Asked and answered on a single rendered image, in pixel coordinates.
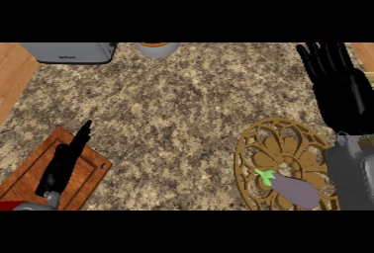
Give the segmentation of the grey jar with orange contents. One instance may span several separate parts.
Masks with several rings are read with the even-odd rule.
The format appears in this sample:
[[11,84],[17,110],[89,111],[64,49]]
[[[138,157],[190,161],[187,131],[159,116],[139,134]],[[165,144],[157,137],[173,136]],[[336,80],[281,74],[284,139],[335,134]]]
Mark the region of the grey jar with orange contents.
[[166,58],[178,50],[181,44],[178,42],[138,42],[141,53],[151,58]]

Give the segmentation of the red object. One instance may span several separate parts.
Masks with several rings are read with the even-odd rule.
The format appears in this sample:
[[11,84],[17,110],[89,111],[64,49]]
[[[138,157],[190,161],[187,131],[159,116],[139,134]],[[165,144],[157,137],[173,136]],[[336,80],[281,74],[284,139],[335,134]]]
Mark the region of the red object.
[[12,211],[23,202],[0,202],[0,211]]

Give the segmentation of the purple eggplant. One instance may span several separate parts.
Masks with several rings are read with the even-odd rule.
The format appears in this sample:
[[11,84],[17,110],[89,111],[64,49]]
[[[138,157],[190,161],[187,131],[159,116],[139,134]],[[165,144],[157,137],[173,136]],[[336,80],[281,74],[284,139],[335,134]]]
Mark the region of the purple eggplant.
[[255,171],[261,185],[277,194],[275,202],[283,210],[293,206],[312,210],[318,206],[318,190],[309,182],[284,176],[273,169]]

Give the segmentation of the brown wooden cutting board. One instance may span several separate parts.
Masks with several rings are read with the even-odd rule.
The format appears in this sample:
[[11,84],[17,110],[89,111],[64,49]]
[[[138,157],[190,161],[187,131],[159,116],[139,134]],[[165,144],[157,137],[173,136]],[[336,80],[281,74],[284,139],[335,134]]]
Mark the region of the brown wooden cutting board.
[[0,211],[77,211],[113,163],[86,145],[91,123],[77,134],[61,126],[0,184]]

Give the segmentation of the grey toaster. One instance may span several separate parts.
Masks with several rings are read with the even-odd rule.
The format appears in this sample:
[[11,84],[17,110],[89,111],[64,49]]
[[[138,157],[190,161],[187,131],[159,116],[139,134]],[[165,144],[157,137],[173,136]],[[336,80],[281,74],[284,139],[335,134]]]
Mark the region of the grey toaster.
[[116,42],[23,42],[21,46],[43,64],[107,64]]

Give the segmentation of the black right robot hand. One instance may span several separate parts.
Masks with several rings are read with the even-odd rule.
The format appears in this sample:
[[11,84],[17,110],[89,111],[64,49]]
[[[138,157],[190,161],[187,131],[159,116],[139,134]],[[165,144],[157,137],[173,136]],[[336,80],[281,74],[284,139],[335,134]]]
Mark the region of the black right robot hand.
[[374,89],[343,42],[298,45],[321,117],[336,132],[374,134]]

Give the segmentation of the round golden openwork placemat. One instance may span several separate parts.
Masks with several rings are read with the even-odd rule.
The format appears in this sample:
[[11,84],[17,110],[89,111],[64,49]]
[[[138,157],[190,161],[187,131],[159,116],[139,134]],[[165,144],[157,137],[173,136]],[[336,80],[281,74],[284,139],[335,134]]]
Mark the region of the round golden openwork placemat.
[[338,193],[323,158],[327,149],[323,137],[293,120],[270,118],[244,130],[234,152],[234,172],[241,197],[252,211],[304,210],[264,183],[258,171],[267,170],[317,187],[317,210],[339,210]]

